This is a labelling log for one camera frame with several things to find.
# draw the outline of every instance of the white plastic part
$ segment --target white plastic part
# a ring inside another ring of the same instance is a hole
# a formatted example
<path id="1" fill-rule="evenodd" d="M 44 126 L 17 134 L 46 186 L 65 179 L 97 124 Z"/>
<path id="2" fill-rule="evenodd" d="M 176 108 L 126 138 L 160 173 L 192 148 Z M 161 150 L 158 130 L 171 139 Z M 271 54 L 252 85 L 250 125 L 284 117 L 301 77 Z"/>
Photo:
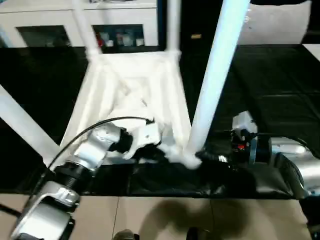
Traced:
<path id="1" fill-rule="evenodd" d="M 159 149 L 165 153 L 165 157 L 170 163 L 183 164 L 190 170 L 197 169 L 202 163 L 202 161 L 196 157 L 194 153 L 183 150 L 178 145 L 172 145 L 168 148 L 166 148 L 164 145 L 161 145 Z"/>
<path id="2" fill-rule="evenodd" d="M 249 111 L 240 112 L 232 120 L 233 130 L 247 130 L 249 133 L 257 133 L 258 127 L 253 121 Z"/>
<path id="3" fill-rule="evenodd" d="M 148 144 L 157 145 L 161 141 L 161 133 L 157 123 L 139 127 L 132 131 L 131 134 L 133 136 L 131 147 L 123 156 L 126 160 L 131 159 L 138 149 Z"/>
<path id="4" fill-rule="evenodd" d="M 201 150 L 206 142 L 249 3 L 250 0 L 224 0 L 222 3 L 187 145 L 191 153 Z"/>
<path id="5" fill-rule="evenodd" d="M 47 166 L 58 154 L 60 147 L 1 85 L 0 118 L 43 157 L 43 162 Z"/>
<path id="6" fill-rule="evenodd" d="M 101 54 L 101 50 L 98 46 L 93 28 L 90 24 L 88 24 L 83 14 L 83 8 L 81 6 L 81 3 L 82 2 L 79 0 L 72 0 L 73 15 L 76 19 L 75 22 L 78 25 L 81 38 L 84 42 L 86 56 L 88 60 L 91 60 L 92 58 L 95 58 L 98 54 Z"/>

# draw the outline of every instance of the white metal frame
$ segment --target white metal frame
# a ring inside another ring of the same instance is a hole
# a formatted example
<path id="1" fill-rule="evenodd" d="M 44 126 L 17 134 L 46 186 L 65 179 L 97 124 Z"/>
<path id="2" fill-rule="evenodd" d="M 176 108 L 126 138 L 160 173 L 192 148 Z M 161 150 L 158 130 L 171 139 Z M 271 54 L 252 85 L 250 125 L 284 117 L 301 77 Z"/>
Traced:
<path id="1" fill-rule="evenodd" d="M 249 2 L 250 0 L 223 1 L 205 76 L 203 79 L 200 97 L 193 119 L 191 134 L 187 147 L 185 148 L 186 152 L 194 154 L 203 147 L 206 141 L 211 122 L 213 120 L 230 68 L 231 60 L 236 49 L 237 40 L 241 32 Z M 79 1 L 72 0 L 72 4 L 74 7 L 73 13 L 78 24 L 80 35 L 85 43 L 87 57 L 90 62 L 88 71 L 90 71 L 90 69 L 94 68 L 93 66 L 97 63 L 97 61 L 99 61 L 101 52 L 97 45 L 92 27 L 88 24 L 82 12 Z M 172 56 L 171 65 L 173 68 L 177 69 L 179 56 L 180 10 L 181 0 L 170 0 L 168 2 L 168 47 L 166 52 L 169 56 Z M 87 91 L 84 87 L 88 84 L 89 80 L 84 80 L 79 94 L 81 94 L 83 91 Z M 183 89 L 180 89 L 180 87 L 176 87 L 175 90 L 182 91 L 184 96 Z M 9 124 L 39 154 L 41 154 L 45 160 L 45 164 L 48 165 L 50 162 L 48 159 L 52 158 L 58 153 L 59 147 L 2 87 L 0 90 L 0 117 L 4 119 L 7 124 Z M 172 104 L 174 106 L 170 107 L 178 109 L 179 104 L 179 102 L 174 102 Z M 177 123 L 189 121 L 188 112 L 186 115 L 177 115 L 177 118 Z"/>

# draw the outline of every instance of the tiled floor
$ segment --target tiled floor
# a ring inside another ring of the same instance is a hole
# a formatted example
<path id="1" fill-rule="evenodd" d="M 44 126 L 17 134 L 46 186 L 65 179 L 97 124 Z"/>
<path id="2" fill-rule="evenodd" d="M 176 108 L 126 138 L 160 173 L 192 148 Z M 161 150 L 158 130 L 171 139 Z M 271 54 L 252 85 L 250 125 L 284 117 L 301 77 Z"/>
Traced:
<path id="1" fill-rule="evenodd" d="M 21 211 L 27 197 L 0 194 L 0 203 Z M 310 240 L 299 202 L 162 197 L 82 197 L 72 240 L 111 240 L 130 229 L 141 240 L 184 240 L 189 227 L 223 240 Z M 0 212 L 0 240 L 15 218 Z"/>

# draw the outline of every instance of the white cabinet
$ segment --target white cabinet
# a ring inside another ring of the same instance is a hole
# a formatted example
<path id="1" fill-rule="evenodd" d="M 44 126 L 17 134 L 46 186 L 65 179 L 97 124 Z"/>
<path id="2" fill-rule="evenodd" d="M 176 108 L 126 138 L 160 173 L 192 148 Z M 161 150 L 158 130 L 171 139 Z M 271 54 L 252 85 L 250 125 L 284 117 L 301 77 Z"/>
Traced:
<path id="1" fill-rule="evenodd" d="M 0 13 L 0 24 L 2 30 L 11 42 L 11 45 L 15 48 L 28 47 L 26 43 L 28 40 L 26 37 L 24 38 L 23 32 L 31 35 L 33 33 L 32 28 L 29 28 L 30 31 L 28 32 L 28 28 L 26 27 L 36 28 L 39 26 L 57 26 L 56 28 L 58 28 L 58 26 L 60 26 L 60 28 L 63 27 L 65 31 L 64 34 L 67 36 L 71 46 L 83 46 L 83 41 L 78 32 L 71 10 Z M 46 38 L 46 31 L 43 28 L 39 29 L 37 32 L 40 37 Z"/>
<path id="2" fill-rule="evenodd" d="M 92 26 L 114 25 L 125 32 L 131 25 L 140 25 L 143 44 L 158 45 L 157 0 L 80 1 Z M 0 4 L 0 28 L 15 48 L 84 46 L 70 0 L 5 1 Z"/>

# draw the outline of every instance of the black table surface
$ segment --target black table surface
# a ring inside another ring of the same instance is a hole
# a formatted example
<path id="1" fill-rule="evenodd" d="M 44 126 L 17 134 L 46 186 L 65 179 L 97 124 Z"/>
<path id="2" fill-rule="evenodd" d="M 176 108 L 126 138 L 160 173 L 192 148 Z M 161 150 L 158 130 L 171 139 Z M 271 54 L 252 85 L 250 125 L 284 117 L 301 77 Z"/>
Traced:
<path id="1" fill-rule="evenodd" d="M 88 65 L 84 48 L 2 48 L 0 55 L 1 85 L 59 144 Z M 209 49 L 181 55 L 191 119 L 208 56 Z M 320 152 L 319 69 L 319 61 L 302 45 L 239 46 L 206 146 L 217 153 L 227 151 L 229 143 L 219 141 L 215 132 L 230 130 L 233 116 L 249 110 L 260 132 L 296 136 Z M 42 158 L 2 120 L 0 127 L 0 192 L 29 193 L 44 170 Z M 120 190 L 118 186 L 126 185 L 126 173 L 131 171 L 132 166 L 113 166 L 113 174 L 107 176 L 106 169 L 86 194 L 126 195 L 128 186 Z M 99 184 L 110 182 L 114 175 L 125 177 L 117 178 L 116 185 Z"/>

